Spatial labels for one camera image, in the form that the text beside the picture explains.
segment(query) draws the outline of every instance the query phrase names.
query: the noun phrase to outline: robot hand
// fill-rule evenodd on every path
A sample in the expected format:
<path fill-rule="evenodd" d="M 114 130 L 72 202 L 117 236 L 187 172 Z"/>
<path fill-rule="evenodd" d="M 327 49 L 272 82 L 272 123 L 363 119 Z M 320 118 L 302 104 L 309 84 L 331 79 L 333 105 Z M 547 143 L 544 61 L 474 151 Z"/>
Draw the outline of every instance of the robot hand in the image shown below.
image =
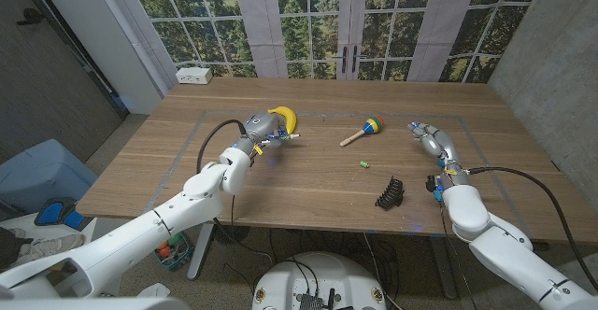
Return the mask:
<path fill-rule="evenodd" d="M 427 123 L 411 122 L 407 129 L 413 134 L 416 142 L 421 142 L 429 154 L 446 161 L 459 161 L 459 156 L 450 136 Z"/>

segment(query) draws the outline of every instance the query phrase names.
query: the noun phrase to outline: gray wall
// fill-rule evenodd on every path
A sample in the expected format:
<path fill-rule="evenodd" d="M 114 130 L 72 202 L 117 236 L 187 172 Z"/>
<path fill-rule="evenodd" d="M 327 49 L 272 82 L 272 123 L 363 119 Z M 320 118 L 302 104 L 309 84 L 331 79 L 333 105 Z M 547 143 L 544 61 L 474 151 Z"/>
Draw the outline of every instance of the gray wall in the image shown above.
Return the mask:
<path fill-rule="evenodd" d="M 598 211 L 598 0 L 534 0 L 488 83 Z"/>

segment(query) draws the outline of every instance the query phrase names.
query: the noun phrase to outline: banana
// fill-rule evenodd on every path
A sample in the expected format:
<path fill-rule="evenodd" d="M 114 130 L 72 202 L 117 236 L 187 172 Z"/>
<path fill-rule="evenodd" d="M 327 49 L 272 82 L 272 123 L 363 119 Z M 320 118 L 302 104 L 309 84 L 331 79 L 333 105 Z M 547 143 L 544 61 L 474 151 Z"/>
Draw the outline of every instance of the banana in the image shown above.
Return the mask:
<path fill-rule="evenodd" d="M 297 124 L 297 117 L 295 113 L 286 106 L 280 106 L 274 109 L 269 109 L 268 114 L 277 113 L 282 115 L 287 121 L 287 134 L 291 134 L 295 130 L 295 124 Z"/>

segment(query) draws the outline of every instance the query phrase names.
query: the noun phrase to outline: white outlet box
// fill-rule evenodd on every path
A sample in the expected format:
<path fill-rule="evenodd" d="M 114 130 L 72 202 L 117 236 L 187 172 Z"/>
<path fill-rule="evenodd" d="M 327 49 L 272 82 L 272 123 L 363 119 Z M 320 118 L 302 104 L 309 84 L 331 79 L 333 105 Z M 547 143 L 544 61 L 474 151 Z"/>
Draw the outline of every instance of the white outlet box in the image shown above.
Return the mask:
<path fill-rule="evenodd" d="M 181 68 L 177 72 L 179 83 L 192 83 L 206 85 L 212 79 L 212 71 L 209 68 L 188 67 Z"/>

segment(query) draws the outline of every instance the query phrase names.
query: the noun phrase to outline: toy maraca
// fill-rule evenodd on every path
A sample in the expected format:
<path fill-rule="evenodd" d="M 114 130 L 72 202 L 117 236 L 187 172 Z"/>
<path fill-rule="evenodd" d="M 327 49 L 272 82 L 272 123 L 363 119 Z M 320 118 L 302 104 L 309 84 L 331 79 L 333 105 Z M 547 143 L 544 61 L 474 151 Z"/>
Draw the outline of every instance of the toy maraca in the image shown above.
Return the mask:
<path fill-rule="evenodd" d="M 383 124 L 384 124 L 384 120 L 379 116 L 375 116 L 375 117 L 371 117 L 371 118 L 367 119 L 367 121 L 365 122 L 365 125 L 363 126 L 363 129 L 361 129 L 355 135 L 345 139 L 343 142 L 340 143 L 340 146 L 341 147 L 346 146 L 347 144 L 353 142 L 353 140 L 357 139 L 357 137 L 359 137 L 365 133 L 377 133 L 380 129 L 382 129 Z"/>

